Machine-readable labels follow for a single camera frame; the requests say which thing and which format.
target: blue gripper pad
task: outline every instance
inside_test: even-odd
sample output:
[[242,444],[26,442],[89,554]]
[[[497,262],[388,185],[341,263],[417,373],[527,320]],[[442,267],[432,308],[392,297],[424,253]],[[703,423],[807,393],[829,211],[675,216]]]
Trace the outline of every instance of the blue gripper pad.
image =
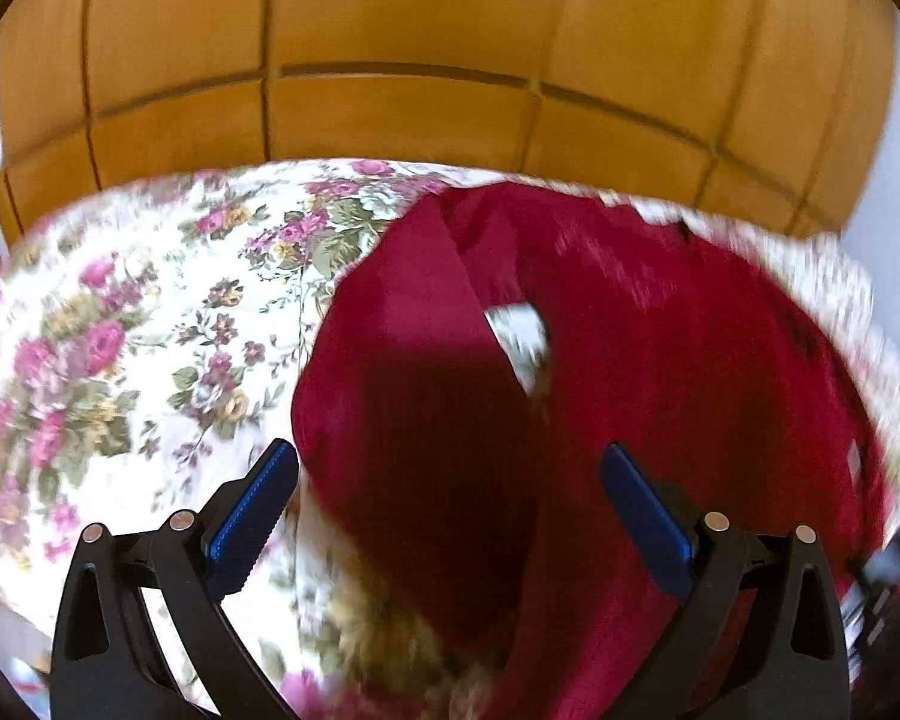
[[240,592],[299,477],[296,450],[276,439],[242,479],[227,482],[204,508],[205,584],[216,600]]
[[685,601],[693,589],[694,543],[626,450],[612,443],[600,463],[604,493],[663,592]]

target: wooden wall panel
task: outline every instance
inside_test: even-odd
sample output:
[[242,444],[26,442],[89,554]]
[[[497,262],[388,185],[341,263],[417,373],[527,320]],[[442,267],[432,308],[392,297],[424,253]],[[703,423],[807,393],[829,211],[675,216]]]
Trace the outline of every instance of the wooden wall panel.
[[83,0],[14,0],[0,27],[0,129],[7,159],[79,127]]
[[566,0],[543,80],[714,142],[755,0]]
[[165,90],[259,71],[264,0],[90,0],[95,112]]
[[0,27],[8,235],[96,176],[332,155],[839,228],[879,140],[894,15],[889,0],[19,0]]
[[269,95],[276,158],[391,157],[511,169],[530,95],[414,76],[298,77]]
[[39,218],[97,190],[85,130],[53,141],[7,168],[24,231]]
[[264,161],[260,82],[156,100],[90,129],[101,186]]
[[691,203],[707,158],[701,148],[648,125],[543,100],[525,170]]
[[816,220],[807,213],[805,208],[797,211],[794,217],[793,226],[788,231],[788,235],[795,238],[808,238],[821,232],[827,232],[828,228],[821,221]]
[[551,0],[275,0],[274,61],[408,62],[527,77]]
[[891,0],[859,0],[847,87],[807,202],[826,218],[850,217],[883,131],[893,84],[896,8]]
[[727,148],[802,193],[845,60],[850,0],[767,0]]
[[785,230],[797,207],[782,191],[768,187],[742,167],[721,160],[703,188],[700,209],[741,218],[770,230]]
[[4,233],[4,240],[9,247],[15,245],[24,231],[17,218],[16,208],[10,196],[10,186],[7,185],[7,172],[0,169],[0,229]]

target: floral fabric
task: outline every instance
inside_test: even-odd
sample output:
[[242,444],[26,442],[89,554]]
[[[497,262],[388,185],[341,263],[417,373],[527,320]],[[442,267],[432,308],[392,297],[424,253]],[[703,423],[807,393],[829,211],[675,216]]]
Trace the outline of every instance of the floral fabric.
[[[0,270],[0,598],[51,635],[82,526],[158,527],[242,476],[271,439],[291,437],[290,396],[341,276],[420,194],[502,177],[378,160],[278,163],[138,182],[39,225]],[[683,218],[763,266],[816,319],[884,442],[893,536],[900,362],[871,325],[860,266],[830,236],[792,241],[661,201],[600,197],[654,223]],[[545,392],[533,309],[487,318],[524,389]],[[159,594],[148,601],[186,694],[210,706]],[[500,665],[444,652],[328,521],[305,477],[223,608],[304,720],[475,717]]]

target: red cloth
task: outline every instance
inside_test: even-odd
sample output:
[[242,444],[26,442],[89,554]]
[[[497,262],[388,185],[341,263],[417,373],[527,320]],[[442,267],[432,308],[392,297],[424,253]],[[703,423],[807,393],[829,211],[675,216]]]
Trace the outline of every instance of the red cloth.
[[[549,418],[482,309],[535,306]],[[546,189],[426,196],[348,275],[293,398],[322,503],[458,647],[518,608],[490,720],[596,718],[673,614],[607,503],[626,442],[744,529],[879,546],[879,450],[830,342],[756,266]],[[856,442],[859,482],[847,454]]]

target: metal screw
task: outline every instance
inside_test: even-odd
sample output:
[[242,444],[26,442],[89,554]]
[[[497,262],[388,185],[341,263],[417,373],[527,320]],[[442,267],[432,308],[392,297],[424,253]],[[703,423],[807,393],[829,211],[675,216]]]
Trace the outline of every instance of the metal screw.
[[797,525],[797,538],[804,544],[812,544],[817,540],[817,533],[809,525]]
[[103,535],[103,525],[95,522],[93,525],[87,525],[83,529],[83,540],[88,544],[92,544]]
[[172,531],[185,531],[194,524],[194,513],[183,509],[170,518],[170,529]]
[[730,519],[727,519],[726,514],[721,514],[720,512],[707,512],[706,517],[703,517],[703,524],[710,528],[711,531],[722,533],[727,528],[730,528]]

